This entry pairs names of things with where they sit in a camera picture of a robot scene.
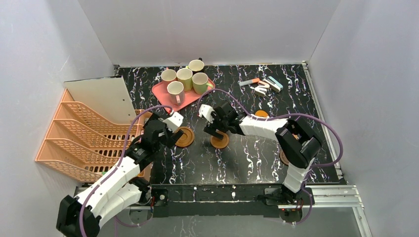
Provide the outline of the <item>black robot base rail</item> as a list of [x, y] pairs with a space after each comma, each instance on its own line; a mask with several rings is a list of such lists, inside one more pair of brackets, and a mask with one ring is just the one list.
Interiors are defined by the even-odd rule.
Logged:
[[126, 209], [148, 210], [154, 218], [173, 216], [263, 216], [301, 223], [316, 208], [351, 208], [358, 224], [366, 217], [354, 185], [314, 185], [294, 201], [281, 196], [280, 184], [126, 185], [99, 211], [99, 226]]

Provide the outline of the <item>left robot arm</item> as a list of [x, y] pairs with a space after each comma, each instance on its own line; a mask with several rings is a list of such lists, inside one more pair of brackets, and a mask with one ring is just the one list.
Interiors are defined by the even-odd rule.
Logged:
[[147, 120], [144, 133], [134, 138], [118, 162], [98, 181], [75, 197], [64, 197], [59, 205], [56, 229], [66, 237], [96, 237], [101, 228], [126, 207], [140, 201], [148, 191], [138, 174], [166, 146], [182, 136], [183, 116], [172, 112], [163, 119], [156, 114]]

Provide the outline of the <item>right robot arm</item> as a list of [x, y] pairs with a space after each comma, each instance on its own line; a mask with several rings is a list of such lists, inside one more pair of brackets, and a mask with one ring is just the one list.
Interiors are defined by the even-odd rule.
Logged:
[[207, 120], [204, 132], [221, 139], [218, 132], [259, 136], [278, 142], [288, 159], [287, 174], [275, 199], [293, 203], [302, 192], [303, 183], [322, 142], [313, 129], [300, 117], [263, 118], [237, 112], [230, 103], [213, 108], [201, 105], [199, 117]]

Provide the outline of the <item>plain brown coaster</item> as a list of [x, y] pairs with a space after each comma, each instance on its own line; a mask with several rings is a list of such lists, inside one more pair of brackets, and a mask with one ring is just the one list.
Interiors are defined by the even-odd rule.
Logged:
[[219, 135], [222, 136], [221, 139], [215, 137], [215, 136], [211, 136], [210, 137], [210, 143], [213, 147], [215, 147], [216, 149], [224, 149], [228, 146], [229, 144], [229, 136], [226, 133], [223, 133], [221, 131], [217, 132]]

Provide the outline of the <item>orange black round coaster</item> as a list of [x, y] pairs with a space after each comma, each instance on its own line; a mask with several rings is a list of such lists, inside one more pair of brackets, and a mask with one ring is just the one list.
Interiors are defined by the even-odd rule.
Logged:
[[254, 115], [262, 118], [269, 118], [269, 114], [264, 110], [258, 110], [254, 113]]

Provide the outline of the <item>dark brown wooden coaster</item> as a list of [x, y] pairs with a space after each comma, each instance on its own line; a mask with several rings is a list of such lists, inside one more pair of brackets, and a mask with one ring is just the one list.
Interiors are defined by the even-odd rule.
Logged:
[[287, 157], [285, 156], [285, 153], [284, 153], [284, 151], [283, 150], [281, 150], [280, 151], [280, 153], [279, 153], [279, 157], [280, 157], [280, 161], [284, 164], [284, 165], [286, 165], [286, 166], [288, 166], [289, 165], [289, 160], [287, 159]]

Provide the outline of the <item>brown grooved wooden coaster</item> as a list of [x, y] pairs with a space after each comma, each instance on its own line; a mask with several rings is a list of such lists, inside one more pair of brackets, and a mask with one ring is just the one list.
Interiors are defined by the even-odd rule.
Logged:
[[186, 126], [181, 126], [178, 130], [183, 132], [183, 135], [175, 143], [176, 146], [185, 148], [192, 144], [195, 139], [193, 130]]

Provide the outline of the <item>pink serving tray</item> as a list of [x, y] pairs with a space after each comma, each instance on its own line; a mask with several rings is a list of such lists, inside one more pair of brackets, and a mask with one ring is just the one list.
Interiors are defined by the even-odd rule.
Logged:
[[168, 92], [167, 86], [168, 84], [166, 84], [165, 82], [160, 82], [152, 87], [152, 92], [162, 105], [168, 105], [172, 107], [172, 109], [166, 108], [166, 111], [168, 113], [170, 113], [171, 111], [177, 112], [185, 108], [191, 103], [196, 102], [201, 96], [197, 94], [194, 91], [194, 89], [186, 92], [183, 90], [184, 100], [182, 104], [178, 105], [176, 103], [173, 103], [173, 101], [175, 101], [176, 99], [172, 99], [172, 95]]

